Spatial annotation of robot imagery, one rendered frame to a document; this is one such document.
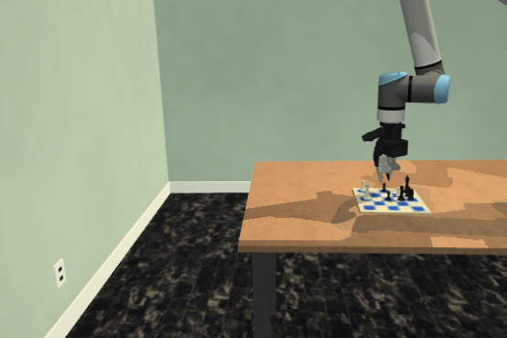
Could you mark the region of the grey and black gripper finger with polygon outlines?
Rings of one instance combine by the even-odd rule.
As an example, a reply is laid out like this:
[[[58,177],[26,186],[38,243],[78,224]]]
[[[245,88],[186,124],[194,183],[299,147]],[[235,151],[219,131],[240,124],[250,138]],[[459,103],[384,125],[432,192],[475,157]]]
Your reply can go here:
[[[390,178],[392,177],[393,170],[400,170],[401,166],[396,162],[396,158],[390,157],[387,157],[387,164],[391,167],[391,172],[386,173],[387,179],[390,180]]]
[[[376,167],[379,180],[380,182],[383,182],[382,173],[389,173],[391,171],[391,168],[387,165],[387,157],[382,156],[382,153],[379,151],[378,147],[374,147],[373,161],[374,166]]]

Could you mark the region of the blue and cream chessboard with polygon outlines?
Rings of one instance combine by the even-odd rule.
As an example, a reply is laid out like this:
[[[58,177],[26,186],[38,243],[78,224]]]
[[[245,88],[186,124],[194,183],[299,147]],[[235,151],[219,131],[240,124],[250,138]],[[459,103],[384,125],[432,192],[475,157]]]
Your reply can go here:
[[[370,200],[364,200],[362,197],[365,191],[360,191],[360,188],[352,188],[356,201],[358,203],[361,213],[388,213],[388,214],[425,214],[432,215],[424,202],[414,190],[414,200],[407,200],[404,193],[404,202],[397,200],[397,189],[387,189],[382,192],[383,188],[369,188]],[[390,191],[391,200],[387,201],[387,192]]]

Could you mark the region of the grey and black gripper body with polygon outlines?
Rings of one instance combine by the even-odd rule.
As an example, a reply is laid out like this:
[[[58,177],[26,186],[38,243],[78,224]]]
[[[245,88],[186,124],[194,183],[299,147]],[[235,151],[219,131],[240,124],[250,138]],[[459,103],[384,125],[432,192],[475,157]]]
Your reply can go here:
[[[375,146],[378,147],[379,151],[390,158],[406,156],[408,151],[408,140],[400,139],[402,128],[405,128],[405,124],[401,122],[395,125],[380,122],[380,126],[384,126],[385,134],[380,136],[376,141]]]

